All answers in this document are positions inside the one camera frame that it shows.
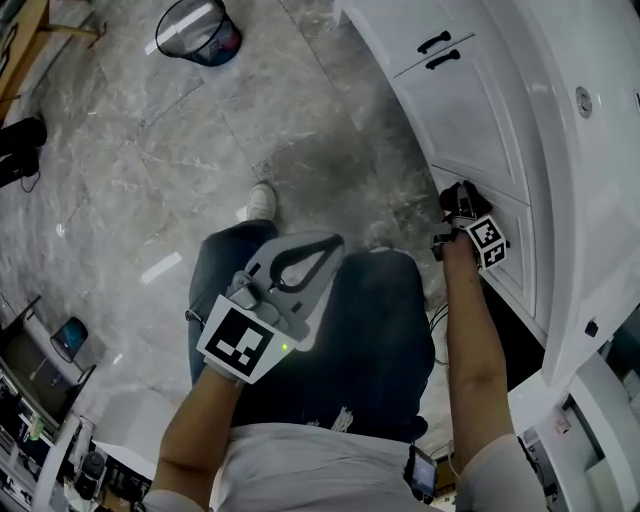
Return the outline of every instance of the cabinet drawer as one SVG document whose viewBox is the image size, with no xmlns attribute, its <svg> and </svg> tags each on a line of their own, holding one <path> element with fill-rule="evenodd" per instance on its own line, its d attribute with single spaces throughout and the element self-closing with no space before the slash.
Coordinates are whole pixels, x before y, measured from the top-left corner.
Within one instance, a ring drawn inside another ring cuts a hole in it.
<svg viewBox="0 0 640 512">
<path fill-rule="evenodd" d="M 495 59 L 501 73 L 510 62 L 497 57 L 499 51 L 474 36 L 402 73 L 392 84 L 429 165 L 529 204 L 517 124 L 505 99 L 512 96 L 512 85 L 494 72 Z M 513 73 L 518 73 L 515 65 Z"/>
<path fill-rule="evenodd" d="M 438 192 L 468 178 L 458 176 L 438 167 L 431 167 L 431 175 Z M 535 315 L 536 271 L 533 220 L 531 207 L 511 197 L 474 182 L 493 206 L 491 215 L 509 241 L 507 259 L 485 272 L 484 278 L 507 302 L 514 299 L 531 318 Z"/>
<path fill-rule="evenodd" d="M 391 78 L 471 35 L 454 19 L 452 2 L 344 0 L 342 5 Z"/>
</svg>

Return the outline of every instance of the hand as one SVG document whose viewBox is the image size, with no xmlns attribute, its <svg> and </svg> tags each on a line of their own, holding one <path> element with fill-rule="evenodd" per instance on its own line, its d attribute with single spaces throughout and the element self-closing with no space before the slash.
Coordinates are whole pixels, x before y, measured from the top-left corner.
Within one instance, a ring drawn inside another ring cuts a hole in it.
<svg viewBox="0 0 640 512">
<path fill-rule="evenodd" d="M 444 244 L 442 255 L 445 274 L 469 268 L 477 272 L 478 266 L 473 242 L 467 233 L 458 232 L 453 242 Z"/>
</svg>

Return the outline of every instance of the drawer handle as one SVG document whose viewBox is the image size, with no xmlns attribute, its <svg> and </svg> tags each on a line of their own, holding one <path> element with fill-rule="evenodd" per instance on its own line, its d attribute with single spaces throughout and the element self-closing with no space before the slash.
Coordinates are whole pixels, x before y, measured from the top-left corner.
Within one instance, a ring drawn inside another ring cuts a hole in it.
<svg viewBox="0 0 640 512">
<path fill-rule="evenodd" d="M 437 59 L 433 59 L 431 62 L 429 62 L 429 64 L 427 64 L 426 67 L 427 69 L 434 70 L 440 64 L 444 64 L 448 60 L 460 60 L 460 52 L 458 50 L 453 50 L 448 55 L 445 55 L 443 57 L 438 57 Z"/>
<path fill-rule="evenodd" d="M 422 43 L 418 48 L 420 53 L 427 54 L 427 50 L 431 48 L 434 44 L 439 43 L 440 41 L 451 41 L 451 34 L 447 30 L 445 30 L 442 34 L 433 39 L 429 39 L 425 43 Z"/>
</svg>

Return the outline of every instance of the blue jeans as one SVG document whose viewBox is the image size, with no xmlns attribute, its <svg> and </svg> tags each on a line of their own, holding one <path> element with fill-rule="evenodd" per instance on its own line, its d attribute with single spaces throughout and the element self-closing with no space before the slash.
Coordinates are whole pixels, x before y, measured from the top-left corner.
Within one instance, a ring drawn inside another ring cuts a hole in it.
<svg viewBox="0 0 640 512">
<path fill-rule="evenodd" d="M 270 221 L 244 222 L 202 244 L 190 308 L 206 323 L 220 294 L 268 240 Z M 193 382 L 204 368 L 196 350 L 202 328 L 189 322 Z M 349 433 L 411 443 L 427 422 L 417 416 L 435 350 L 415 262 L 396 251 L 347 256 L 338 270 L 315 345 L 293 352 L 254 385 L 246 385 L 233 426 L 314 422 L 331 428 L 343 407 Z"/>
</svg>

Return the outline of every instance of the floor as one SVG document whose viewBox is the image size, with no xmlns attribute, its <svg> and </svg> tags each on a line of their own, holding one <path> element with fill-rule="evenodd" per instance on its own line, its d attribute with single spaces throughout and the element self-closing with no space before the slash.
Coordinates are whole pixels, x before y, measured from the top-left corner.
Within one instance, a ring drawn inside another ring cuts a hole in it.
<svg viewBox="0 0 640 512">
<path fill-rule="evenodd" d="M 121 391 L 149 387 L 176 404 L 189 391 L 184 310 L 198 247 L 238 222 L 259 180 L 278 191 L 283 231 L 385 240 L 417 261 L 429 309 L 444 300 L 429 250 L 437 193 L 355 29 L 334 26 L 331 0 L 228 4 L 244 45 L 204 68 L 145 53 L 161 0 L 93 0 L 93 13 L 54 0 L 54 21 L 90 15 L 108 34 L 92 49 L 55 35 L 10 114 L 41 111 L 49 141 L 35 190 L 0 190 L 0 312 L 6 323 L 41 294 L 51 329 L 69 315 L 85 322 L 79 359 L 98 370 L 76 410 L 93 421 Z M 143 284 L 174 252 L 181 262 Z M 423 398 L 428 453 L 451 438 L 445 377 L 436 366 Z"/>
</svg>

